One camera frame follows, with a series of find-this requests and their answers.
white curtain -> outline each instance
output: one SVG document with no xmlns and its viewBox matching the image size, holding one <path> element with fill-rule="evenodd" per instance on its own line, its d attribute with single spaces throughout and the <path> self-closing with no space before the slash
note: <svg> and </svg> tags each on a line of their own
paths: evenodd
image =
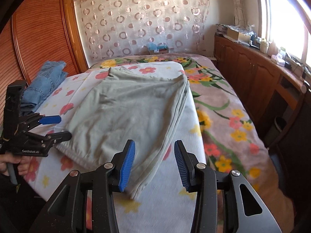
<svg viewBox="0 0 311 233">
<path fill-rule="evenodd" d="M 209 0 L 76 0 L 77 22 L 89 65 L 147 55 L 167 45 L 177 53 L 204 50 Z"/>
<path fill-rule="evenodd" d="M 234 2 L 234 24 L 246 27 L 243 9 L 243 0 L 233 0 Z"/>
</svg>

sunlight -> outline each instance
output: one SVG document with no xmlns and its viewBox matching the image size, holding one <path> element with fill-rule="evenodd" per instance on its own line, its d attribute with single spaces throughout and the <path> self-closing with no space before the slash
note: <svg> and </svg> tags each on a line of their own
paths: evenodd
<svg viewBox="0 0 311 233">
<path fill-rule="evenodd" d="M 270 0 L 271 38 L 276 45 L 302 58 L 304 49 L 304 23 L 287 0 Z"/>
</svg>

person's fingers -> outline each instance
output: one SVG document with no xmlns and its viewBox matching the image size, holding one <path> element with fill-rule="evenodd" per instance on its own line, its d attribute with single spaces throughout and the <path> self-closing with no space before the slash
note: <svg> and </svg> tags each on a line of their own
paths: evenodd
<svg viewBox="0 0 311 233">
<path fill-rule="evenodd" d="M 22 172 L 18 171 L 18 174 L 19 174 L 20 176 L 25 176 L 27 173 L 28 173 L 28 170 L 22 171 Z"/>
<path fill-rule="evenodd" d="M 4 173 L 7 170 L 7 163 L 0 163 L 0 173 Z"/>
<path fill-rule="evenodd" d="M 29 163 L 26 163 L 26 164 L 19 164 L 19 166 L 17 167 L 17 169 L 18 169 L 19 172 L 28 171 L 28 169 L 29 169 Z"/>
<path fill-rule="evenodd" d="M 0 155 L 0 163 L 18 164 L 20 161 L 21 161 L 20 156 L 14 156 L 10 152 L 5 152 L 5 154 Z"/>
<path fill-rule="evenodd" d="M 30 163 L 30 160 L 31 160 L 31 157 L 29 157 L 29 156 L 22 156 L 22 157 L 21 157 L 20 164 L 27 164 L 27 163 Z"/>
</svg>

floral bedsheet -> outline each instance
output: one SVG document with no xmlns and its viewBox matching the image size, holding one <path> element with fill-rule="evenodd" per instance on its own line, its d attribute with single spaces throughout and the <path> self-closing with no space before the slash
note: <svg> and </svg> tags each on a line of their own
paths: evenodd
<svg viewBox="0 0 311 233">
<path fill-rule="evenodd" d="M 206 57 L 189 54 L 131 56 L 106 60 L 91 70 L 119 65 L 175 61 L 190 82 L 199 125 L 190 132 L 202 137 L 207 163 L 221 172 L 238 169 L 258 192 L 283 232 L 294 225 L 293 204 L 278 188 L 278 176 L 268 151 L 232 87 Z M 155 71 L 144 68 L 144 74 Z"/>
</svg>

jar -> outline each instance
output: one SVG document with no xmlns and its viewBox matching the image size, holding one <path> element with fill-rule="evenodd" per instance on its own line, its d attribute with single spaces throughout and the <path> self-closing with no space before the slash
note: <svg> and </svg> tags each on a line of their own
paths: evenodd
<svg viewBox="0 0 311 233">
<path fill-rule="evenodd" d="M 267 54 L 268 52 L 268 47 L 269 47 L 269 43 L 263 39 L 261 42 L 260 42 L 260 51 L 264 54 Z"/>
</svg>

